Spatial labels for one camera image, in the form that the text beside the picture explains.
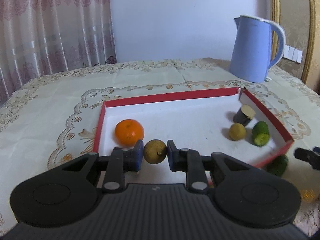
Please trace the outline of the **yellow-brown small pear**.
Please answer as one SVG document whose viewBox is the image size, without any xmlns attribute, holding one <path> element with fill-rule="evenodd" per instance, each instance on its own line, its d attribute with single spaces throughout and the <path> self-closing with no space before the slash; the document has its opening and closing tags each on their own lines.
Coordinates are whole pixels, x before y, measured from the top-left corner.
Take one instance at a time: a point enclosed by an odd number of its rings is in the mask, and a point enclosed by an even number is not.
<svg viewBox="0 0 320 240">
<path fill-rule="evenodd" d="M 150 164 L 159 164 L 167 156 L 166 144 L 158 139 L 150 140 L 143 150 L 144 159 Z"/>
</svg>

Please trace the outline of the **green cucumber piece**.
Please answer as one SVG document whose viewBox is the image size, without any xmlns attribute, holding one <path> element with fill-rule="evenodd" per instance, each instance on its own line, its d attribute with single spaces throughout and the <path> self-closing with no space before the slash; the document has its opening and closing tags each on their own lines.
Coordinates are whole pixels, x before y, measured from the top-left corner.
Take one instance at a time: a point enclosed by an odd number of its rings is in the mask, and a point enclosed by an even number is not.
<svg viewBox="0 0 320 240">
<path fill-rule="evenodd" d="M 289 160 L 286 155 L 280 155 L 266 166 L 266 171 L 274 174 L 275 176 L 281 177 L 286 171 L 288 161 Z"/>
<path fill-rule="evenodd" d="M 259 121 L 252 129 L 252 140 L 255 146 L 265 146 L 270 139 L 268 125 L 264 121 Z"/>
</svg>

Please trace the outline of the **small yellow-brown fruit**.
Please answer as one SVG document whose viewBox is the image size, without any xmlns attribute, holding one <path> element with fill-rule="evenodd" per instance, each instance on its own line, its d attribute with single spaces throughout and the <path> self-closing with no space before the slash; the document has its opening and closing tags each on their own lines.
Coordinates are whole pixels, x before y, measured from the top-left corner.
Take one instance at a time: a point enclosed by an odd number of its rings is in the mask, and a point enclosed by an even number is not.
<svg viewBox="0 0 320 240">
<path fill-rule="evenodd" d="M 246 137 L 246 129 L 244 125 L 240 123 L 234 123 L 229 128 L 228 134 L 229 137 L 234 141 L 242 140 Z"/>
</svg>

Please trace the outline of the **orange tangerine in box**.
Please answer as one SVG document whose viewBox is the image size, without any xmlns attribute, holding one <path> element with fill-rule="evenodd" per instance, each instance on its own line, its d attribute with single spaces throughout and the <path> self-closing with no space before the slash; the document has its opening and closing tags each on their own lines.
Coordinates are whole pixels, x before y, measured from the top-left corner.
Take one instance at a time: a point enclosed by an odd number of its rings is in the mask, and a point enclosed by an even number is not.
<svg viewBox="0 0 320 240">
<path fill-rule="evenodd" d="M 144 128 L 136 120 L 125 119 L 117 123 L 114 129 L 116 141 L 126 147 L 134 146 L 138 140 L 144 138 Z"/>
</svg>

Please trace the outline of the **orange tangerine on table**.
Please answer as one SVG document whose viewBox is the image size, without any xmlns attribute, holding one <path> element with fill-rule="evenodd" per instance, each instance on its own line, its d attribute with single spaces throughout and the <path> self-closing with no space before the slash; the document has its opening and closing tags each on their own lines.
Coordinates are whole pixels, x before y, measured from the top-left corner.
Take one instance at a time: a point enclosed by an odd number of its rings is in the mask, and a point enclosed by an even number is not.
<svg viewBox="0 0 320 240">
<path fill-rule="evenodd" d="M 300 191 L 301 199 L 303 202 L 312 203 L 317 200 L 318 196 L 314 190 L 303 189 Z"/>
</svg>

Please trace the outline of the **red shallow cardboard box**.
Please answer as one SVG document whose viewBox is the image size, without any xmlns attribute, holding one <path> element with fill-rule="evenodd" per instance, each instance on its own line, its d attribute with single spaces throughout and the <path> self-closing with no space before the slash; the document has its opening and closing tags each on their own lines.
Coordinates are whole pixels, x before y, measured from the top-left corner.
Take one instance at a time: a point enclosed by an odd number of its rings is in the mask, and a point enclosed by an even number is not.
<svg viewBox="0 0 320 240">
<path fill-rule="evenodd" d="M 242 105 L 256 114 L 246 127 L 245 139 L 232 141 L 228 129 Z M 246 88 L 193 90 L 123 98 L 103 103 L 93 150 L 109 155 L 117 146 L 116 124 L 134 119 L 144 128 L 144 142 L 172 139 L 178 148 L 191 148 L 203 155 L 223 152 L 256 167 L 262 167 L 293 144 L 284 125 Z M 259 121 L 268 125 L 270 139 L 265 146 L 253 144 L 252 129 Z"/>
</svg>

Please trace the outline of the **cream embroidered tablecloth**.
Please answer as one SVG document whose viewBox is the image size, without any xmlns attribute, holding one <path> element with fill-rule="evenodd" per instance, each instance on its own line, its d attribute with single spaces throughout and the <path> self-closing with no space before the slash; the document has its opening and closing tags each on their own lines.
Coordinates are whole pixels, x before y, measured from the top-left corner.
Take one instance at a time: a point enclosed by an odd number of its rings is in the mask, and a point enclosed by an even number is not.
<svg viewBox="0 0 320 240">
<path fill-rule="evenodd" d="M 45 75 L 30 80 L 1 107 L 1 234 L 16 224 L 9 197 L 20 182 L 92 150 L 105 101 L 185 90 L 247 87 L 286 127 L 294 147 L 319 145 L 319 96 L 272 67 L 262 84 L 211 58 L 140 61 Z"/>
</svg>

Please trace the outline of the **blue electric kettle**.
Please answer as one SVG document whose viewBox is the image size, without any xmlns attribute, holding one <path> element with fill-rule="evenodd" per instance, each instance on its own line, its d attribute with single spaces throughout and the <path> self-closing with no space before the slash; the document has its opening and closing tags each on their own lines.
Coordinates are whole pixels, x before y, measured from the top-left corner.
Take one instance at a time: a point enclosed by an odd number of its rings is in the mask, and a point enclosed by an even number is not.
<svg viewBox="0 0 320 240">
<path fill-rule="evenodd" d="M 268 70 L 283 57 L 286 36 L 284 29 L 271 20 L 241 15 L 234 19 L 237 34 L 229 71 L 249 82 L 264 82 Z M 279 49 L 271 58 L 272 34 L 278 37 Z"/>
</svg>

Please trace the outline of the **pink patterned curtain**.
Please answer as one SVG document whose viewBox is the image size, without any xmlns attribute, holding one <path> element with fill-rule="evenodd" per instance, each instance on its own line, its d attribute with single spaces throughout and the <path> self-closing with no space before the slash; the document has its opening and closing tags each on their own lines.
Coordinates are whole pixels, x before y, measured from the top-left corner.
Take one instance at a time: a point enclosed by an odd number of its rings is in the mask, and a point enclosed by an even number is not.
<svg viewBox="0 0 320 240">
<path fill-rule="evenodd" d="M 116 61 L 110 0 L 1 0 L 1 103 L 31 79 Z"/>
</svg>

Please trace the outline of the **white wall switch panel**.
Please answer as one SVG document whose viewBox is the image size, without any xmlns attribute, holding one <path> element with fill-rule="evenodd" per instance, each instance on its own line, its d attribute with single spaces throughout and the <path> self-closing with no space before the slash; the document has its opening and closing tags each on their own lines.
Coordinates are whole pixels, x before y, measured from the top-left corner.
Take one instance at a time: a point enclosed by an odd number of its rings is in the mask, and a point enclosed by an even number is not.
<svg viewBox="0 0 320 240">
<path fill-rule="evenodd" d="M 290 61 L 301 63 L 303 52 L 297 48 L 285 45 L 283 58 Z"/>
</svg>

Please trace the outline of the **gold framed wall panel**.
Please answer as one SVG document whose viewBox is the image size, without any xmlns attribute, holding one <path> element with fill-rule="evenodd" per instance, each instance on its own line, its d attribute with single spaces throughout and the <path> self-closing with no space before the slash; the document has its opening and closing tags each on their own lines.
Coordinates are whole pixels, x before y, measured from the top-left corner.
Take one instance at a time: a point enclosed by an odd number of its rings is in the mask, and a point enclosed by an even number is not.
<svg viewBox="0 0 320 240">
<path fill-rule="evenodd" d="M 286 45 L 302 51 L 301 62 L 283 57 L 277 66 L 307 83 L 316 37 L 315 0 L 270 0 L 271 20 L 285 30 Z"/>
</svg>

